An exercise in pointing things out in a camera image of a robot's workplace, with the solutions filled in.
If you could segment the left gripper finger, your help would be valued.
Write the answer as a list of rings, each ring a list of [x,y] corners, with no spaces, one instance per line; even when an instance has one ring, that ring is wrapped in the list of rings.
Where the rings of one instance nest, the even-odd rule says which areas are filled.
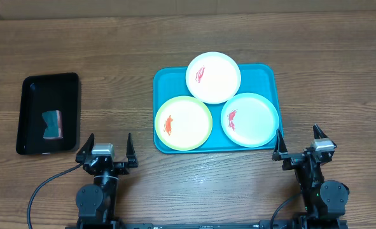
[[[127,157],[128,163],[136,163],[136,153],[135,153],[134,145],[132,142],[131,133],[129,133],[127,137],[126,157]]]
[[[81,147],[79,152],[77,152],[77,156],[87,156],[88,154],[90,154],[94,146],[94,139],[95,136],[93,133],[91,133],[86,143]]]

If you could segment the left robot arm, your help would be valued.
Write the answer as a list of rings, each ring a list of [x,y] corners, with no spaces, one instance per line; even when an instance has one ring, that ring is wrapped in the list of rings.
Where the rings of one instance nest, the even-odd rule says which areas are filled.
[[[114,161],[111,143],[97,144],[94,139],[91,134],[76,154],[75,161],[94,177],[92,184],[82,186],[76,194],[79,210],[76,228],[125,228],[122,220],[115,216],[115,206],[119,177],[129,175],[130,170],[139,165],[132,135],[127,137],[125,162]]]

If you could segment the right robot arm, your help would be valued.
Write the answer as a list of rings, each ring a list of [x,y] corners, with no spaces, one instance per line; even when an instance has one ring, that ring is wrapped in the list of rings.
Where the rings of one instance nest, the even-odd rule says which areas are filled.
[[[276,131],[273,161],[281,161],[283,170],[295,171],[300,193],[283,202],[273,213],[271,228],[347,228],[345,205],[350,190],[341,182],[325,180],[321,166],[332,161],[337,145],[319,128],[313,126],[314,139],[300,153],[289,153],[280,130]],[[280,223],[275,222],[278,212],[292,200],[302,197],[305,212]]]

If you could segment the black rectangular tray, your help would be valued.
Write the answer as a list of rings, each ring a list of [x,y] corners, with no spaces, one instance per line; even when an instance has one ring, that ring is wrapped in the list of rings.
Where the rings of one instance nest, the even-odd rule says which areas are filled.
[[[16,152],[20,155],[76,150],[80,141],[81,82],[76,73],[29,76],[22,83]],[[59,110],[63,138],[43,139],[42,113]]]

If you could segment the green and pink sponge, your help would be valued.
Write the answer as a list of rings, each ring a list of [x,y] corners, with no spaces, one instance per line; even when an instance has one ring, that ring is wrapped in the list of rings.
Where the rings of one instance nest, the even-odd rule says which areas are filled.
[[[57,140],[63,138],[62,114],[59,110],[42,113],[42,118],[46,123],[43,139]]]

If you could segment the white plate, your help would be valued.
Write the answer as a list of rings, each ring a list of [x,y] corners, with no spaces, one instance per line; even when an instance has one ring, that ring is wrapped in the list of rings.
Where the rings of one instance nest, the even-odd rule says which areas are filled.
[[[239,90],[241,73],[237,63],[220,52],[206,52],[195,57],[185,74],[186,86],[198,100],[220,104]]]

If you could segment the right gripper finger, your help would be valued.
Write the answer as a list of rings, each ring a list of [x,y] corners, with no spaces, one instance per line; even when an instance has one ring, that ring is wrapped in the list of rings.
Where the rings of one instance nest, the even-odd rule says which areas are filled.
[[[321,130],[318,124],[313,126],[314,139],[326,139],[328,136]]]
[[[281,130],[277,129],[275,148],[274,148],[274,151],[273,151],[273,155],[274,156],[283,156],[283,155],[287,155],[287,154],[288,154],[288,150],[287,150],[287,147],[285,145],[284,138],[281,134]]]

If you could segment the green rimmed plate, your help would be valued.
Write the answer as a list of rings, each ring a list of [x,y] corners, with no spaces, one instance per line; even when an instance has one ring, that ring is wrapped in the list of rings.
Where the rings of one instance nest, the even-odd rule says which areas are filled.
[[[200,100],[177,96],[163,103],[155,115],[155,133],[168,148],[190,151],[205,143],[212,131],[212,115]]]

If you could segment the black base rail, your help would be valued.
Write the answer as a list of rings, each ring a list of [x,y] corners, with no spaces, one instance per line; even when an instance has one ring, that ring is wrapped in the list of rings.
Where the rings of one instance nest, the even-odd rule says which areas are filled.
[[[270,220],[261,220],[257,223],[222,223],[222,224],[173,224],[173,225],[154,225],[152,223],[122,223],[120,226],[67,226],[66,229],[76,228],[126,228],[126,229],[291,229],[301,228],[300,225],[292,223],[289,219],[275,220],[273,226],[270,226]]]

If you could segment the teal plastic serving tray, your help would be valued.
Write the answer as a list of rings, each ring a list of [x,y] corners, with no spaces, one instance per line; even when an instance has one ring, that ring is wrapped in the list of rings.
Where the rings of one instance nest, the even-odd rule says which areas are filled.
[[[239,64],[241,84],[238,93],[256,93],[268,99],[280,114],[279,97],[273,70],[262,63]],[[159,70],[153,78],[153,113],[156,114],[161,105],[177,96],[190,96],[186,86],[186,67],[168,67]],[[220,116],[224,104],[210,104],[212,114],[212,132],[203,145],[189,150],[189,153],[215,153],[225,151],[248,151],[249,148],[239,146],[224,133]]]

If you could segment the light blue plate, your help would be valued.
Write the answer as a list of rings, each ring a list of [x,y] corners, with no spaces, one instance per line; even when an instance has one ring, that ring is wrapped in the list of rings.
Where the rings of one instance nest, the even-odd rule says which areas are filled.
[[[241,93],[225,103],[220,122],[226,136],[235,144],[257,148],[275,139],[279,115],[264,96]]]

